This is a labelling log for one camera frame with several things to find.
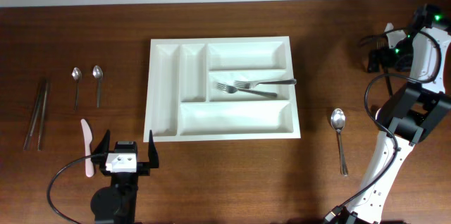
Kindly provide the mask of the silver fork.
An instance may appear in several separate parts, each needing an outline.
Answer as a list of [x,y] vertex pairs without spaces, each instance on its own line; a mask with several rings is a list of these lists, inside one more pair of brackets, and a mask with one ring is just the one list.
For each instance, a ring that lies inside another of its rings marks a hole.
[[235,94],[236,92],[245,92],[245,93],[255,94],[255,95],[268,97],[268,98],[277,98],[278,97],[278,95],[274,92],[261,92],[261,91],[251,90],[251,89],[237,88],[237,87],[234,87],[231,85],[226,85],[226,84],[219,83],[219,82],[216,83],[216,88],[218,90],[221,90],[222,92],[226,92],[228,94]]
[[254,81],[234,81],[233,86],[237,88],[243,89],[254,89],[258,85],[296,85],[296,79],[289,80],[275,80],[275,81],[262,81],[262,80],[254,80]]
[[[386,60],[385,60],[385,52],[386,52],[386,49],[388,48],[388,44],[383,39],[379,39],[376,42],[376,48],[378,49],[378,51],[380,53],[378,55],[378,60],[383,69],[383,72],[388,73],[388,68],[386,67]],[[393,89],[392,89],[392,85],[391,85],[391,81],[390,81],[389,77],[385,77],[385,83],[386,83],[386,87],[388,90],[388,95],[389,95],[389,97],[392,97]]]

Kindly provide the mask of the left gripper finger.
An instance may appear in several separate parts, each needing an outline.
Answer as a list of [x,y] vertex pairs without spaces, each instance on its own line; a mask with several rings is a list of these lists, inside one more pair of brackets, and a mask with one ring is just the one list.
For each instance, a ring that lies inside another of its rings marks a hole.
[[110,130],[107,130],[100,143],[92,152],[91,161],[93,163],[105,163],[109,154]]
[[148,162],[149,169],[159,168],[159,155],[156,150],[155,143],[154,143],[152,130],[149,131],[148,157],[149,157],[149,162]]

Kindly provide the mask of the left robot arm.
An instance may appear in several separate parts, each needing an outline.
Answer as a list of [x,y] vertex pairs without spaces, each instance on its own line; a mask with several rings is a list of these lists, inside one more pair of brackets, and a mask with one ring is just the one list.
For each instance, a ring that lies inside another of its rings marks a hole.
[[153,134],[149,134],[148,161],[137,160],[137,143],[116,142],[114,150],[109,149],[110,132],[93,151],[92,162],[101,173],[110,177],[111,184],[94,193],[90,208],[95,223],[134,223],[137,202],[138,179],[150,175],[151,169],[159,167],[159,155]]

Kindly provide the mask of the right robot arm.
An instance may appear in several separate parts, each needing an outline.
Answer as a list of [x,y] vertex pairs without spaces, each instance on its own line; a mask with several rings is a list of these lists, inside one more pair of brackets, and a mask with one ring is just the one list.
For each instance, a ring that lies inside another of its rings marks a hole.
[[450,46],[450,19],[432,4],[418,7],[411,22],[363,37],[364,46],[384,39],[387,44],[369,54],[367,70],[385,72],[372,79],[398,77],[405,84],[390,93],[376,113],[370,113],[378,128],[377,143],[359,191],[323,218],[323,223],[380,223],[397,174],[414,147],[424,141],[450,112],[443,73]]

